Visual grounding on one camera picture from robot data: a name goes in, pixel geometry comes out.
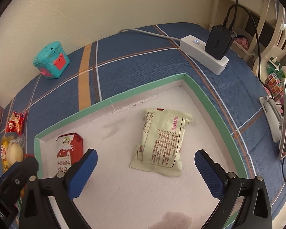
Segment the light green snack package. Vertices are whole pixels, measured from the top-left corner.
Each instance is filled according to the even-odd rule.
[[[130,168],[180,177],[180,148],[192,116],[170,109],[146,109],[142,144],[134,151]]]

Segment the teal toy box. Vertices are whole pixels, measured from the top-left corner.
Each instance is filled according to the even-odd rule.
[[[33,61],[33,65],[48,79],[59,78],[69,63],[70,60],[58,41],[48,44]]]

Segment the red and white snack package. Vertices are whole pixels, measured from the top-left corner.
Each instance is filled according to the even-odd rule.
[[[66,172],[84,155],[83,138],[77,133],[61,135],[56,140],[58,171]]]

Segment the metal screw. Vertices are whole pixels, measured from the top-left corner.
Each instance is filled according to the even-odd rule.
[[[33,182],[33,181],[35,181],[35,179],[36,179],[35,176],[30,176],[29,181],[30,181],[30,182]]]
[[[235,178],[236,177],[236,174],[234,172],[229,172],[228,173],[228,177],[230,178]]]
[[[262,176],[260,176],[260,175],[258,175],[256,178],[257,178],[257,180],[259,180],[259,181],[263,181],[263,180],[264,180],[264,178],[263,178]]]
[[[62,171],[60,171],[60,172],[58,172],[58,173],[56,174],[56,176],[57,176],[58,178],[62,178],[62,177],[65,176],[65,173],[62,172]]]

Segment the beige wall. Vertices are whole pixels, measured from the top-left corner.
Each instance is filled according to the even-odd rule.
[[[66,53],[123,28],[192,22],[208,28],[214,0],[13,0],[0,18],[0,104],[38,70],[32,60],[51,41]]]

